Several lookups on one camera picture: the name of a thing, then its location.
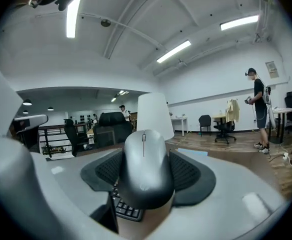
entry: keyboard key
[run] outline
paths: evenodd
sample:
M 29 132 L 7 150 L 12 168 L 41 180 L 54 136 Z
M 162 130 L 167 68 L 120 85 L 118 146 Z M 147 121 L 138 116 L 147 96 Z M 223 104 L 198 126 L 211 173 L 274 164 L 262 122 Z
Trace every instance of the keyboard key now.
M 120 202 L 120 199 L 118 197 L 113 196 L 112 197 L 113 203 L 114 203 L 114 207 L 116 207 L 118 205 L 118 203 Z
M 125 214 L 125 212 L 126 212 L 125 209 L 122 209 L 122 208 L 116 207 L 116 213 L 119 213 L 119 214 Z
M 138 213 L 139 213 L 139 210 L 135 209 L 134 212 L 132 213 L 132 216 L 137 218 L 138 217 Z

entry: ergonomic mouse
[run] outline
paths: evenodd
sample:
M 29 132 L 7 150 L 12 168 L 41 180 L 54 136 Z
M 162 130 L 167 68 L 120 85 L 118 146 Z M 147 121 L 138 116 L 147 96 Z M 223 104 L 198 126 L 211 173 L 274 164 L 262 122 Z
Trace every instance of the ergonomic mouse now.
M 118 192 L 123 201 L 137 209 L 156 209 L 174 192 L 174 178 L 164 137 L 155 130 L 140 130 L 125 141 Z

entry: ceiling light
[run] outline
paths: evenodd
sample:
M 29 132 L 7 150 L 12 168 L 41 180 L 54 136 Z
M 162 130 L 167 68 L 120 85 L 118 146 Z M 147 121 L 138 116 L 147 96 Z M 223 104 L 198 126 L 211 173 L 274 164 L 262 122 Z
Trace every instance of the ceiling light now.
M 245 18 L 235 19 L 235 20 L 220 24 L 220 29 L 227 30 L 227 29 L 237 27 L 240 25 L 254 23 L 254 22 L 258 21 L 258 18 L 259 18 L 258 15 L 254 15 L 254 16 L 249 16 L 249 17 L 245 17 Z
M 173 56 L 174 54 L 180 52 L 182 49 L 185 49 L 186 47 L 190 45 L 191 45 L 191 42 L 189 40 L 183 42 L 181 45 L 177 46 L 176 48 L 166 53 L 164 56 L 160 57 L 157 60 L 157 62 L 162 63 L 163 61 L 167 60 L 169 57 Z
M 77 12 L 80 2 L 81 0 L 74 0 L 67 7 L 66 36 L 68 38 L 75 38 Z
M 24 102 L 22 103 L 23 105 L 25 106 L 31 106 L 32 105 L 32 102 L 29 98 L 25 99 Z

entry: lamp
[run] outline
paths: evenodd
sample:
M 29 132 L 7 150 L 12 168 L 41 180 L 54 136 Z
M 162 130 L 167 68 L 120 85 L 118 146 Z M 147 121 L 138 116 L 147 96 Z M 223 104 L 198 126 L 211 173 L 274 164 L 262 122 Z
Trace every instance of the lamp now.
M 147 93 L 138 97 L 137 120 L 137 131 L 155 130 L 165 141 L 174 137 L 170 112 L 162 93 Z
M 25 99 L 24 102 L 22 103 L 23 105 L 25 106 L 31 106 L 32 105 L 32 102 L 29 98 Z

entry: wooden floor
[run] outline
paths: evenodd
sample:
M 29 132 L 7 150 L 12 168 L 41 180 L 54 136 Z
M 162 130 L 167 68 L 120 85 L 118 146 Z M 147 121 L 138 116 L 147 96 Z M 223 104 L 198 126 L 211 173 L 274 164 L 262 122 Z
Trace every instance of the wooden floor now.
M 209 134 L 200 136 L 193 132 L 182 136 L 181 132 L 175 132 L 174 138 L 168 140 L 167 143 L 174 144 L 177 148 L 203 149 L 205 151 L 258 152 L 253 144 L 259 142 L 259 132 L 232 133 L 231 135 L 237 140 L 229 139 L 229 145 L 227 145 L 223 140 L 215 142 L 216 133 L 212 133 L 211 136 Z M 270 154 L 265 156 L 278 179 L 282 195 L 289 200 L 292 198 L 292 167 L 288 160 L 283 160 L 282 155 L 287 150 L 292 159 L 292 133 L 286 134 L 281 146 L 270 143 Z

